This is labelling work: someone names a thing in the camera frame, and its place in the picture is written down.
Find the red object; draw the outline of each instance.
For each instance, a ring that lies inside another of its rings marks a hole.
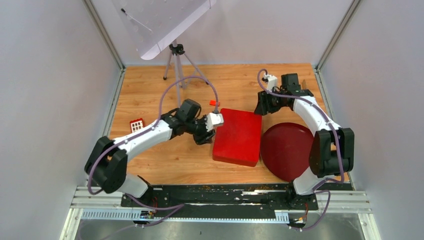
[[[263,134],[260,157],[271,173],[290,182],[309,167],[313,141],[314,137],[308,128],[292,122],[279,123]]]
[[[217,104],[217,101],[210,100],[209,105],[215,106]]]
[[[129,122],[129,127],[131,129],[131,133],[140,131],[145,126],[145,122],[143,121],[143,118],[135,119]]]
[[[222,108],[223,126],[216,129],[212,150],[215,161],[254,167],[259,160],[262,116]]]

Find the white wall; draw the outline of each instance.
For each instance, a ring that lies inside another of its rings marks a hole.
[[[119,69],[81,0],[1,1],[0,239],[58,239]]]
[[[364,0],[323,69],[383,240],[423,239],[424,2]]]
[[[111,0],[92,2],[124,64],[166,64],[168,51],[140,59]],[[198,64],[316,64],[351,2],[218,0],[178,41]]]

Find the wooden tabletop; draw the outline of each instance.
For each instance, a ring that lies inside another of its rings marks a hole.
[[[262,91],[257,83],[258,70],[266,68],[272,75],[297,73],[299,83],[314,94],[325,110],[320,89],[310,64],[226,64],[200,65],[200,70],[215,86],[220,108],[253,112]],[[128,67],[114,115],[110,137],[131,133],[130,121],[143,118],[146,125],[158,117],[159,100],[164,90],[175,81],[173,67],[167,80],[163,80],[164,66]],[[191,65],[183,66],[184,76],[192,75]],[[177,107],[176,89],[171,89],[163,101],[162,112]],[[213,111],[212,89],[199,79],[193,79],[187,89],[181,90],[181,99],[193,99],[201,104],[202,114]],[[304,121],[288,107],[268,114],[262,119],[262,131],[271,126],[292,122],[306,126]],[[190,134],[183,134],[160,143],[135,157],[128,171],[140,175],[151,184],[234,184],[281,183],[260,160],[255,167],[241,166],[212,160],[212,144],[196,145]]]

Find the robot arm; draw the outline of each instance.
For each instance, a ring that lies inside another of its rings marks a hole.
[[[163,114],[154,129],[140,136],[132,138],[140,134],[133,132],[113,140],[106,136],[101,137],[85,165],[85,172],[88,174],[91,171],[91,166],[106,149],[114,143],[124,141],[101,159],[94,171],[93,180],[105,193],[118,191],[140,198],[148,189],[148,184],[141,177],[127,173],[127,164],[145,150],[184,133],[192,134],[197,145],[211,143],[215,135],[214,128],[221,126],[224,119],[220,113],[213,112],[197,118],[200,108],[197,102],[186,99],[180,108]],[[144,129],[152,128],[154,124],[155,122]]]
[[[299,99],[306,99],[318,106],[311,91],[301,89],[296,73],[282,75],[280,87],[277,87],[278,79],[273,75],[265,74],[262,80],[267,83],[267,90],[275,94],[295,96],[295,98],[274,96],[266,91],[258,92],[258,103],[254,113],[264,116],[275,113],[282,107],[289,107],[305,121],[314,136],[309,153],[309,167],[301,176],[289,183],[288,191],[291,192],[292,198],[312,195],[314,187],[322,180],[344,174],[340,172],[336,151],[331,150],[331,145],[335,141],[339,141],[343,170],[351,171],[354,164],[353,131],[350,128],[342,128],[325,115],[335,128],[338,139],[334,136],[323,115],[314,106]]]

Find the red circular lid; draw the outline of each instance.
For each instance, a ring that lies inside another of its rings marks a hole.
[[[290,182],[309,167],[314,137],[299,124],[283,122],[270,127],[260,140],[260,157],[278,178]]]

